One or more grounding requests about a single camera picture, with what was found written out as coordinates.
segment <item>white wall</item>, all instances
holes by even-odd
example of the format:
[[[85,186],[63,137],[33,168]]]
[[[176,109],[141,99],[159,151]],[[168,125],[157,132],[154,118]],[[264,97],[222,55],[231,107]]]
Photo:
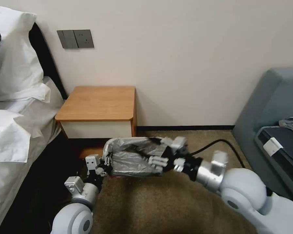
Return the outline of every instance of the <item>white wall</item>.
[[[293,0],[0,0],[38,14],[64,86],[134,85],[138,125],[231,125],[264,71],[293,66]],[[64,50],[56,30],[91,29]]]

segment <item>black headboard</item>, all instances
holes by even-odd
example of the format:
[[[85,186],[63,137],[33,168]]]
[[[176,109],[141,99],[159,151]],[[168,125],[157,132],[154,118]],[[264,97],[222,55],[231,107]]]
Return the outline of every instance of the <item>black headboard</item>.
[[[67,99],[67,94],[54,64],[49,47],[46,44],[42,32],[36,23],[34,23],[32,29],[29,31],[29,41],[37,53],[44,76],[49,76],[59,89],[62,98]]]

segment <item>gray switch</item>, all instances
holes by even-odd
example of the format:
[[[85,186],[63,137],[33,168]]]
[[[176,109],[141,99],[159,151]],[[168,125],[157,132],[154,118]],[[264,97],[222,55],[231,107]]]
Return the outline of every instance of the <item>gray switch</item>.
[[[74,30],[75,38],[78,48],[94,48],[91,31],[87,30]]]
[[[57,33],[64,49],[78,49],[73,30],[58,30]]]

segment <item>white drawer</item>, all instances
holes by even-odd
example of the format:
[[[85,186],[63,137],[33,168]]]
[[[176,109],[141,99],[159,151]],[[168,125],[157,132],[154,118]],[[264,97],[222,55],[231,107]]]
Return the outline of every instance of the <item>white drawer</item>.
[[[131,122],[61,122],[68,138],[131,137]]]

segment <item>wooden nightstand top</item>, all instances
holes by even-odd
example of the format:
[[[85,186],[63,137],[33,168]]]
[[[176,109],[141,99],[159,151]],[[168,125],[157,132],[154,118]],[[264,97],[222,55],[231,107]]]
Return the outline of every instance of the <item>wooden nightstand top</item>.
[[[130,121],[133,86],[78,86],[55,116],[57,121]]]

